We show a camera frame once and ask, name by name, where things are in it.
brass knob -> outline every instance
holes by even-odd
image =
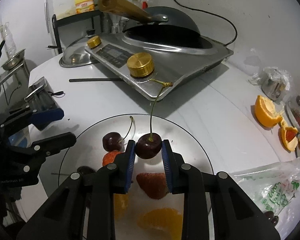
[[[145,77],[154,70],[152,56],[147,52],[133,54],[127,60],[127,66],[134,77]]]
[[[101,39],[100,39],[99,36],[94,36],[90,40],[87,41],[87,44],[88,44],[90,49],[93,49],[94,47],[101,44]]]

strawberry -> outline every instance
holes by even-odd
[[[117,154],[119,154],[121,152],[117,151],[117,150],[114,150],[112,152],[108,152],[105,154],[105,156],[103,156],[103,159],[102,159],[102,166],[106,166],[108,165],[109,163],[113,163],[114,162],[114,159],[115,157],[117,156]]]
[[[137,182],[149,198],[162,199],[168,194],[166,176],[164,173],[139,173]]]

plastic bag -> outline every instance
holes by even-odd
[[[279,216],[276,226],[285,239],[300,221],[300,157],[230,175],[262,212]]]
[[[292,77],[288,71],[278,69],[277,67],[265,67],[261,73],[254,73],[248,81],[252,85],[262,85],[262,83],[267,79],[270,78],[276,82],[282,82],[285,84],[285,90],[290,90]]]

white plate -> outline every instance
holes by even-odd
[[[102,167],[103,156],[107,153],[102,147],[102,138],[105,134],[115,131],[125,136],[130,127],[132,115],[134,122],[131,131],[125,139],[138,139],[149,133],[150,116],[147,114],[124,114],[102,120],[82,132],[76,144],[71,147],[64,158],[61,173],[71,174],[80,166],[89,166],[98,170]],[[180,153],[185,161],[200,171],[213,174],[210,160],[199,142],[186,130],[166,119],[154,116],[152,118],[153,132],[158,133],[162,140],[168,139],[173,152]],[[150,160],[143,160],[136,156],[131,188],[129,190],[129,206],[125,216],[116,221],[115,230],[118,240],[131,239],[162,239],[162,235],[155,235],[138,228],[136,219],[139,215],[157,208],[170,207],[183,212],[183,194],[168,194],[161,200],[150,199],[136,182],[136,175],[141,172],[164,172],[161,152]],[[60,177],[60,183],[66,179]],[[210,210],[210,198],[207,196],[207,206]]]

wooden handle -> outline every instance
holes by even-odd
[[[127,0],[98,0],[99,10],[141,22],[151,22],[151,16]]]

